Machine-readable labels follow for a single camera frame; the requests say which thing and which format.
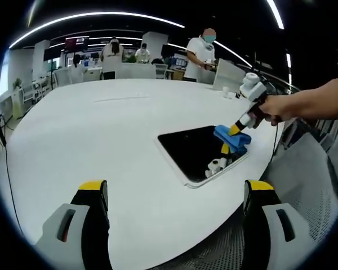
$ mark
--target face mask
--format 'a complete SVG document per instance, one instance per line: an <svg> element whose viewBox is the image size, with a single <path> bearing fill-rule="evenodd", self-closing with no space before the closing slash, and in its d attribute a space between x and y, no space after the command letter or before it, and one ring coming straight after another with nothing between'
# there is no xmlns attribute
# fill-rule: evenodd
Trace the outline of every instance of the face mask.
<svg viewBox="0 0 338 270"><path fill-rule="evenodd" d="M216 36L215 35L204 35L204 40L208 43L213 43L215 41Z"/></svg>

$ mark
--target person in white shirt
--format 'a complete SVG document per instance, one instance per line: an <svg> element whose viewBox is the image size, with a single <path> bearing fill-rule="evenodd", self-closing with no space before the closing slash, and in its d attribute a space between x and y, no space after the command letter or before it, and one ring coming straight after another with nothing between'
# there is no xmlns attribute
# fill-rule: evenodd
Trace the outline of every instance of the person in white shirt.
<svg viewBox="0 0 338 270"><path fill-rule="evenodd" d="M137 63L148 63L150 61L150 52L146 48L146 43L141 45L141 48L135 52Z"/></svg>
<svg viewBox="0 0 338 270"><path fill-rule="evenodd" d="M103 63L104 80L115 79L115 71L121 65L123 59L123 46L115 37L100 52L100 60Z"/></svg>
<svg viewBox="0 0 338 270"><path fill-rule="evenodd" d="M198 38L192 38L186 47L188 65L183 80L196 82L198 80L200 69L208 69L210 66L206 61L215 59L215 50L213 42L216 33L213 29L207 28Z"/></svg>
<svg viewBox="0 0 338 270"><path fill-rule="evenodd" d="M80 55L74 55L73 65L69 66L69 74L73 84L84 82L84 73L88 70L88 68L80 64L80 59Z"/></svg>

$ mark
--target black ceiling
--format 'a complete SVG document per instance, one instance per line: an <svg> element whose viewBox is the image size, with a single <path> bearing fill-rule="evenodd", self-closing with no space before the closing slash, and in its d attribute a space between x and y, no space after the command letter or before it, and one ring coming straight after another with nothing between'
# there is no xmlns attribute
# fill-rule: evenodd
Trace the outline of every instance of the black ceiling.
<svg viewBox="0 0 338 270"><path fill-rule="evenodd" d="M212 27L217 31L217 41L249 62L256 52L258 59L271 64L273 74L285 80L288 79L285 53L290 53L293 84L300 88L315 87L334 76L338 57L338 1L274 1L285 30L278 28L266 0L207 1L202 5L199 1L38 0L30 27L26 27L28 10L12 39L14 41L35 27L65 16L96 11L133 12L170 20L185 28L131 16L88 16L41 29L14 49L62 36L52 41L52 44L60 43L65 40L64 35L77 32L86 32L83 35L90 37L116 35L140 38L143 35L140 32L147 31L168 34L171 43L185 47L188 38L198 36L204 27ZM139 33L96 31L103 29L135 30ZM228 51L216 48L217 57L238 61Z"/></svg>

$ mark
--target white round table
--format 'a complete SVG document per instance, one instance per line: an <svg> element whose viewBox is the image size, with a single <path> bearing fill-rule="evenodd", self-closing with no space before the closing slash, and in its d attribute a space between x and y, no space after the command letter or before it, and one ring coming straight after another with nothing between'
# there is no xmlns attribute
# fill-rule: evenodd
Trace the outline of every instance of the white round table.
<svg viewBox="0 0 338 270"><path fill-rule="evenodd" d="M80 184L106 179L114 269L147 269L189 250L240 206L244 181L261 177L275 128L262 123L246 129L252 136L249 156L198 189L182 184L157 136L230 126L247 105L222 98L211 85L171 80L105 80L53 90L25 116L7 145L26 238L35 244L45 220L70 203ZM14 217L7 179L2 155L0 191Z"/></svg>

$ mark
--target blue sponge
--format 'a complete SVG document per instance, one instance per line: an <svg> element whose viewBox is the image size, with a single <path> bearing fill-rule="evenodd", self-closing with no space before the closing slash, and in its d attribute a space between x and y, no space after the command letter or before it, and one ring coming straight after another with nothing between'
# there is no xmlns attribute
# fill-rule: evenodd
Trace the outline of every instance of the blue sponge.
<svg viewBox="0 0 338 270"><path fill-rule="evenodd" d="M251 143L252 137L241 132L233 136L228 133L229 128L224 125L218 125L214 129L214 135L229 145L231 153L245 154L247 152L245 145Z"/></svg>

